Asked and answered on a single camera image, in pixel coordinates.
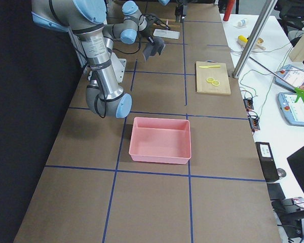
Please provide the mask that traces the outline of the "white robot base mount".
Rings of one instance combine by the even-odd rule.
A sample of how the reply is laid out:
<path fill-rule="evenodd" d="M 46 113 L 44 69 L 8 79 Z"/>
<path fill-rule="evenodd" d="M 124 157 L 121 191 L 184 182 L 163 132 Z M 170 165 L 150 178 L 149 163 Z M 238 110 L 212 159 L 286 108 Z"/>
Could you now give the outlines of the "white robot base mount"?
<path fill-rule="evenodd" d="M 96 46 L 94 50 L 85 51 L 91 70 L 88 81 L 92 85 L 95 85 L 92 81 L 96 81 L 100 88 L 117 90 L 118 83 L 123 80 L 126 65 L 113 51 L 109 52 L 104 45 L 101 47 L 101 50 L 97 49 L 98 46 Z"/>

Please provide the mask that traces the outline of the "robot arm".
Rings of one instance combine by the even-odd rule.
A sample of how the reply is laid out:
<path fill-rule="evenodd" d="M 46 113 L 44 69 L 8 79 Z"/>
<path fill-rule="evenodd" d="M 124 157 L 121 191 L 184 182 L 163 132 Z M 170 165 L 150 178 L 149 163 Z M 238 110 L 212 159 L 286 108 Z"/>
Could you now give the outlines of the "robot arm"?
<path fill-rule="evenodd" d="M 122 5 L 124 19 L 122 23 L 108 24 L 103 29 L 105 38 L 118 39 L 124 44 L 131 45 L 137 37 L 145 38 L 148 43 L 143 52 L 149 56 L 161 54 L 165 48 L 165 42 L 161 37 L 153 37 L 151 27 L 153 24 L 164 24 L 164 22 L 152 13 L 141 13 L 134 1 L 126 1 Z"/>
<path fill-rule="evenodd" d="M 35 24 L 54 31 L 72 31 L 83 47 L 92 70 L 86 90 L 87 105 L 101 118 L 125 118 L 132 98 L 118 84 L 104 36 L 106 4 L 104 1 L 32 1 Z"/>

